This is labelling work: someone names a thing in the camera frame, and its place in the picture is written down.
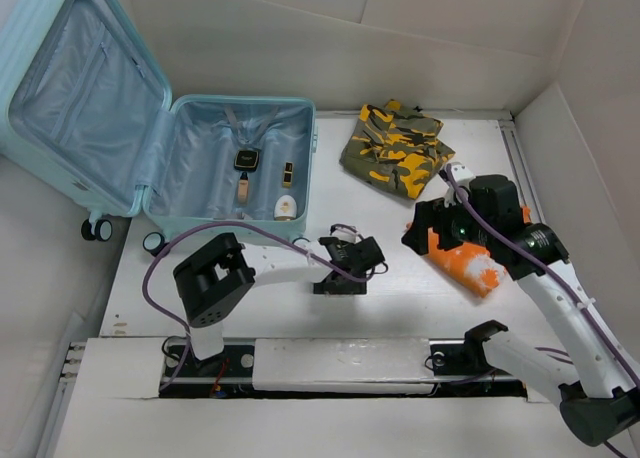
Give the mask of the orange tie-dye cloth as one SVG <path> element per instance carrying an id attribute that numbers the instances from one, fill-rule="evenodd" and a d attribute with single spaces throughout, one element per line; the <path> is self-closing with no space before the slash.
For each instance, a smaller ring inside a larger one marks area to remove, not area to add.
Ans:
<path id="1" fill-rule="evenodd" d="M 467 210 L 475 220 L 477 214 Z M 439 236 L 429 232 L 430 252 L 426 259 L 440 271 L 465 286 L 479 297 L 487 296 L 507 277 L 507 269 L 495 261 L 487 248 L 487 236 L 479 228 L 479 243 L 463 243 L 449 251 L 437 248 Z"/>

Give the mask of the camouflage yellow green garment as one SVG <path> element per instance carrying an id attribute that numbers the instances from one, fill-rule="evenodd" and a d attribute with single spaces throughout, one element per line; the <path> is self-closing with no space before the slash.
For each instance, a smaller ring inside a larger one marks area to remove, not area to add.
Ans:
<path id="1" fill-rule="evenodd" d="M 340 156 L 352 176 L 400 198 L 419 198 L 429 181 L 455 156 L 439 139 L 443 123 L 397 100 L 362 106 Z"/>

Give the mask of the white egg-shaped cosmetic case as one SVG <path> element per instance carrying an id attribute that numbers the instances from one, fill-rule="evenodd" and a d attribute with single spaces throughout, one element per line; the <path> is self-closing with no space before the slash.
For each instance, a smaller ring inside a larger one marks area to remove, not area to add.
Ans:
<path id="1" fill-rule="evenodd" d="M 274 207 L 275 221 L 292 221 L 297 218 L 298 206 L 292 195 L 285 194 L 279 197 Z"/>

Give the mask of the black gold lipstick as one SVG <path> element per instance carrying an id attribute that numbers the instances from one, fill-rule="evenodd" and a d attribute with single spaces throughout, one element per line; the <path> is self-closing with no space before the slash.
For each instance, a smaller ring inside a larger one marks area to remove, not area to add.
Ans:
<path id="1" fill-rule="evenodd" d="M 293 163 L 292 162 L 286 162 L 284 164 L 283 178 L 282 178 L 282 187 L 283 188 L 290 188 L 292 186 L 292 183 L 293 183 L 293 171 L 294 171 Z"/>

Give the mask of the beige foundation bottle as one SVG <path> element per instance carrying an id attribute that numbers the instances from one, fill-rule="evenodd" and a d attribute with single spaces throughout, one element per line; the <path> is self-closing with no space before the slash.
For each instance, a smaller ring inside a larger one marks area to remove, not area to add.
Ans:
<path id="1" fill-rule="evenodd" d="M 240 175 L 237 187 L 237 200 L 240 205 L 245 205 L 248 202 L 249 196 L 249 177 L 246 171 L 243 171 Z"/>

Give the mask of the black square powder compact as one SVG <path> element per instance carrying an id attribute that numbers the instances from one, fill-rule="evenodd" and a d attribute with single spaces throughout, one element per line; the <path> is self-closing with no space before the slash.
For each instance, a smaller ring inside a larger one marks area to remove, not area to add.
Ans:
<path id="1" fill-rule="evenodd" d="M 254 172 L 260 162 L 260 151 L 252 149 L 241 149 L 234 158 L 234 168 L 241 172 Z"/>

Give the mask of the light blue hardshell suitcase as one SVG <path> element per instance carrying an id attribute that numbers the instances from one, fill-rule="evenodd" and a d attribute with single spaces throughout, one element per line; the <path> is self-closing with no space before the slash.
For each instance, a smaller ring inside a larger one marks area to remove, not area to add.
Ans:
<path id="1" fill-rule="evenodd" d="M 305 98 L 174 98 L 118 0 L 18 0 L 2 28 L 1 151 L 86 209 L 88 240 L 102 239 L 108 219 L 138 215 L 166 238 L 199 225 L 300 237 L 316 141 Z M 234 168 L 241 149 L 260 151 L 245 205 Z M 285 194 L 297 218 L 275 221 Z"/>

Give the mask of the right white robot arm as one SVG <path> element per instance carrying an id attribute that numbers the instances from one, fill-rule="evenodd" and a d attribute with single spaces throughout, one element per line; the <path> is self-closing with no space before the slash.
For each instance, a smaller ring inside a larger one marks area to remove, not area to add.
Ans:
<path id="1" fill-rule="evenodd" d="M 607 445 L 639 421 L 638 362 L 585 292 L 555 232 L 524 219 L 511 180 L 476 176 L 460 163 L 440 174 L 446 195 L 416 204 L 403 244 L 420 256 L 484 247 L 534 302 L 568 355 L 561 363 L 489 320 L 465 333 L 452 362 L 508 373 L 553 404 L 583 444 Z"/>

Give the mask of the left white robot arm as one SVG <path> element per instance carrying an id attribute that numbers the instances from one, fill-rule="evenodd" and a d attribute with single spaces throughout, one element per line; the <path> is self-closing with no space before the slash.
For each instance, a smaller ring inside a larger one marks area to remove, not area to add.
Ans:
<path id="1" fill-rule="evenodd" d="M 241 243 L 233 233 L 216 236 L 173 270 L 190 331 L 188 362 L 201 376 L 220 368 L 222 322 L 251 289 L 300 282 L 314 294 L 363 295 L 375 268 L 384 263 L 372 237 L 263 246 Z"/>

